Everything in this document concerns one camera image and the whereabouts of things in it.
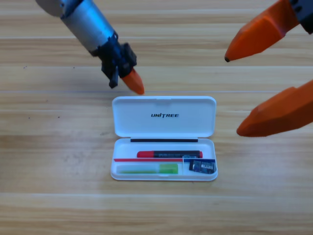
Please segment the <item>wood grain surface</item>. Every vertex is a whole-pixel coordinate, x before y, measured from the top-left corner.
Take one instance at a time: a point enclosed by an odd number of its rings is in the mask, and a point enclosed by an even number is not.
[[[313,77],[300,26],[226,63],[240,27],[275,0],[96,0],[138,56],[146,95],[217,101],[213,182],[111,178],[113,90],[89,53],[35,0],[0,1],[1,235],[311,235],[313,126],[242,138],[238,125]]]

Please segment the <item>red marker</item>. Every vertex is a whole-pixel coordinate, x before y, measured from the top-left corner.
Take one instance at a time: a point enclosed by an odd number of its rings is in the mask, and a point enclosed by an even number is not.
[[[201,151],[140,151],[138,158],[202,158]]]

